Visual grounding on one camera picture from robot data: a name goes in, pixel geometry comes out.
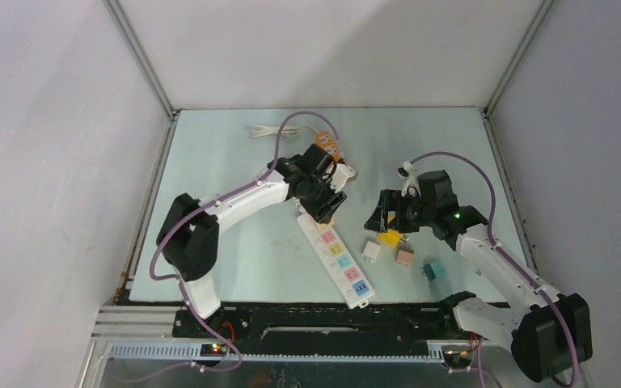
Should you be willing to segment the yellow cube socket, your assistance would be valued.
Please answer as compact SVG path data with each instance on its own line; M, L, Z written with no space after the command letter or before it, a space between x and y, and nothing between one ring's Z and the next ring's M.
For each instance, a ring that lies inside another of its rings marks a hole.
M378 239L390 247L397 247L402 237L402 233L392 229L387 229L385 232L378 233Z

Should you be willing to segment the white multicolour power strip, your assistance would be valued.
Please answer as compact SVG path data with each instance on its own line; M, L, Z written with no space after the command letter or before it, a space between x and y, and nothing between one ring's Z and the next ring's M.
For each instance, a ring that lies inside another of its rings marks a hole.
M296 220L347 307L367 307L375 294L374 287L336 230L317 224L307 213L299 214Z

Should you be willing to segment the beige cube socket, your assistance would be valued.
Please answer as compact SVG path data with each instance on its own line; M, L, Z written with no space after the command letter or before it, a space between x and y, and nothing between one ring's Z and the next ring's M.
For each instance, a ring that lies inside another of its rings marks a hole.
M329 226L333 226L336 223L336 217L333 216L330 220L326 221L326 222L322 222L319 223L319 226L321 227L329 227Z

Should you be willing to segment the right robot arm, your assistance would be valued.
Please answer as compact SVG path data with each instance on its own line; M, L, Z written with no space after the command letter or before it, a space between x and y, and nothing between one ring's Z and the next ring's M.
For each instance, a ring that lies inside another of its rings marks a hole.
M445 171L422 174L401 167L400 190L383 189L365 229L412 234L429 228L453 251L470 260L506 300L500 308L471 292L443 300L437 317L441 333L458 338L470 331L510 351L518 368L542 382L594 354L590 312L578 293L549 285L505 250L490 230L492 221L471 205L462 206Z

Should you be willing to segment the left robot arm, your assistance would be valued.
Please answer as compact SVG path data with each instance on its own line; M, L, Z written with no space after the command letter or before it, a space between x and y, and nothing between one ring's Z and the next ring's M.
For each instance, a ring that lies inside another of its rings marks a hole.
M313 144L305 153L275 157L250 183L211 197L177 196L158 232L153 261L171 265L184 300L192 307L192 326L203 336L214 336L223 326L218 310L213 268L221 235L243 219L271 205L296 200L318 224L329 223L346 201L344 186L357 171Z

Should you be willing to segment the white plug adapter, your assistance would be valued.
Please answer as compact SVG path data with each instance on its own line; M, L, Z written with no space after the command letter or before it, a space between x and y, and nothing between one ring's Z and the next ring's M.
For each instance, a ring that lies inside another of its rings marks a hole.
M380 244L374 241L371 241L371 240L367 240L362 249L361 257L366 263L371 264L377 260L377 258L379 257L380 251L381 251Z

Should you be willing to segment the pink plug adapter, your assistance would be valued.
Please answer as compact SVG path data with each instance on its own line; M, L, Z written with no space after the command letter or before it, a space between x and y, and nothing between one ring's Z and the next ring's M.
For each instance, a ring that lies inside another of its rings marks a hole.
M395 262L404 267L410 267L414 260L414 250L410 247L398 247L395 253Z

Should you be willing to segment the teal plug adapter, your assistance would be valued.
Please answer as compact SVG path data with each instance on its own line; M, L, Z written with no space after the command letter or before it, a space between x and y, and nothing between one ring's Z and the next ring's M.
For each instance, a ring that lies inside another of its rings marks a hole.
M446 275L446 270L441 261L425 263L421 271L428 281L441 279Z

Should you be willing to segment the orange power strip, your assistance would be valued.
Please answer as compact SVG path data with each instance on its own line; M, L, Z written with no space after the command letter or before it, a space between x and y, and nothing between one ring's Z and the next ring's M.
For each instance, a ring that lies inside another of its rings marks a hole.
M337 140L328 131L316 133L315 144L330 154L335 161L339 162L342 159L341 148Z

